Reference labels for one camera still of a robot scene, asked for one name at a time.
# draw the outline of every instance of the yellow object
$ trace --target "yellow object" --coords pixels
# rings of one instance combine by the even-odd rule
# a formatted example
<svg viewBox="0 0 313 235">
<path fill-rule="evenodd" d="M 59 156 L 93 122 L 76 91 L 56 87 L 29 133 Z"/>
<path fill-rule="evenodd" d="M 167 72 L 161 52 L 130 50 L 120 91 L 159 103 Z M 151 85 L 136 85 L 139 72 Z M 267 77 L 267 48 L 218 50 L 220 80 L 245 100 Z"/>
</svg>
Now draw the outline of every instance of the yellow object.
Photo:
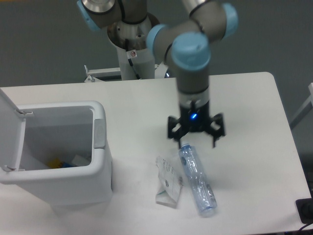
<svg viewBox="0 0 313 235">
<path fill-rule="evenodd" d="M 60 159 L 56 158 L 56 159 L 48 162 L 47 166 L 52 168 L 52 169 L 57 169 L 57 168 L 61 168 L 62 164 L 63 163 L 60 161 Z"/>
</svg>

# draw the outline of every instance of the blue cap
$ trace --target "blue cap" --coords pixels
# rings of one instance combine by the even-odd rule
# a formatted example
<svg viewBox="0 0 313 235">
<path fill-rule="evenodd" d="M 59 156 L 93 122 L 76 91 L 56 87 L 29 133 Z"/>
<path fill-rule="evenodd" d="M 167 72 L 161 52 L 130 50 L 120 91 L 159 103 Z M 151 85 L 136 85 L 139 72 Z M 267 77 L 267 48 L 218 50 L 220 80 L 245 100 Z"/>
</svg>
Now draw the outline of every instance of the blue cap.
<svg viewBox="0 0 313 235">
<path fill-rule="evenodd" d="M 223 4 L 226 13 L 226 31 L 224 38 L 234 34 L 238 28 L 238 15 L 236 9 L 230 3 Z"/>
<path fill-rule="evenodd" d="M 199 71 L 210 61 L 211 51 L 208 38 L 198 32 L 187 32 L 175 38 L 172 58 L 184 70 Z"/>
<path fill-rule="evenodd" d="M 160 32 L 161 29 L 163 28 L 167 28 L 168 26 L 165 24 L 157 24 L 156 26 L 154 26 L 148 36 L 147 36 L 147 40 L 146 40 L 146 45 L 147 48 L 152 52 L 152 54 L 154 55 L 154 51 L 153 51 L 153 45 L 155 43 L 155 38 L 157 36 L 157 34 Z"/>
<path fill-rule="evenodd" d="M 91 29 L 91 31 L 99 31 L 100 28 L 90 18 L 90 16 L 88 15 L 87 11 L 85 10 L 85 8 L 84 8 L 84 6 L 80 0 L 77 2 L 77 6 L 78 6 L 80 12 L 82 13 L 82 16 L 83 16 L 85 22 L 87 23 L 88 27 Z"/>
</svg>

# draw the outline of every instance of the cable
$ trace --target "cable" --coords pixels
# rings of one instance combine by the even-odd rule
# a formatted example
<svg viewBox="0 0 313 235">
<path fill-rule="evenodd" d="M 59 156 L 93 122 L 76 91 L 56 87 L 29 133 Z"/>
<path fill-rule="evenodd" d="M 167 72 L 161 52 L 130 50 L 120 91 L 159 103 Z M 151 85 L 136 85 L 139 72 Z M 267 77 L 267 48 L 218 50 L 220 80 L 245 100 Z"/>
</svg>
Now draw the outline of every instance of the cable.
<svg viewBox="0 0 313 235">
<path fill-rule="evenodd" d="M 300 234 L 301 234 L 301 231 L 302 231 L 304 228 L 306 228 L 307 226 L 310 226 L 311 224 L 313 224 L 313 222 L 312 222 L 312 223 L 309 223 L 309 224 L 306 224 L 306 225 L 304 225 L 303 227 L 301 227 L 301 228 L 298 230 L 298 232 L 297 232 L 296 235 L 300 235 Z"/>
<path fill-rule="evenodd" d="M 129 51 L 129 40 L 128 40 L 128 39 L 125 39 L 125 48 L 126 48 L 126 54 L 127 54 L 127 51 Z M 136 78 L 137 78 L 138 80 L 141 80 L 141 77 L 139 76 L 139 74 L 138 74 L 136 68 L 134 67 L 134 64 L 133 64 L 133 61 L 132 61 L 131 58 L 128 58 L 128 63 L 129 63 L 129 65 L 131 66 L 131 68 L 133 69 Z"/>
</svg>

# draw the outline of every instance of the white table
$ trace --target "white table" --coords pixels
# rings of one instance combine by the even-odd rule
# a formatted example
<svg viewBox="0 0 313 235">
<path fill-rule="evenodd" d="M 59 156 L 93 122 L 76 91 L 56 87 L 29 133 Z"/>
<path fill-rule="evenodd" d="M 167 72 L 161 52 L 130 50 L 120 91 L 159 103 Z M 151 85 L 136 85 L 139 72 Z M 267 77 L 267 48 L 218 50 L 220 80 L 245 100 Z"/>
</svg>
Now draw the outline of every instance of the white table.
<svg viewBox="0 0 313 235">
<path fill-rule="evenodd" d="M 269 73 L 211 77 L 211 114 L 226 137 L 184 139 L 201 153 L 218 207 L 201 218 L 188 187 L 176 209 L 155 203 L 167 117 L 179 117 L 174 79 L 3 88 L 16 104 L 97 100 L 106 110 L 113 157 L 109 203 L 52 208 L 17 186 L 0 185 L 2 235 L 239 235 L 299 229 L 295 200 L 310 197 L 291 131 Z"/>
</svg>

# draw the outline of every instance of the blue led light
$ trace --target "blue led light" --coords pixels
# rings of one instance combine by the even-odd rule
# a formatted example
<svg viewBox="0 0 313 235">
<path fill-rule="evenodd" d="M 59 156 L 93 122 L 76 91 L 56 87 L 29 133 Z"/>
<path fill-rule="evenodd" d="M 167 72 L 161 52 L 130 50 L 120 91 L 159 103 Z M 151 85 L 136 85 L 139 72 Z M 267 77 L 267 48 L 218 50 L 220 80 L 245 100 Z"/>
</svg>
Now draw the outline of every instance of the blue led light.
<svg viewBox="0 0 313 235">
<path fill-rule="evenodd" d="M 192 114 L 192 115 L 190 116 L 190 119 L 191 119 L 191 120 L 194 120 L 194 119 L 197 118 L 197 116 L 198 116 L 198 114 Z"/>
</svg>

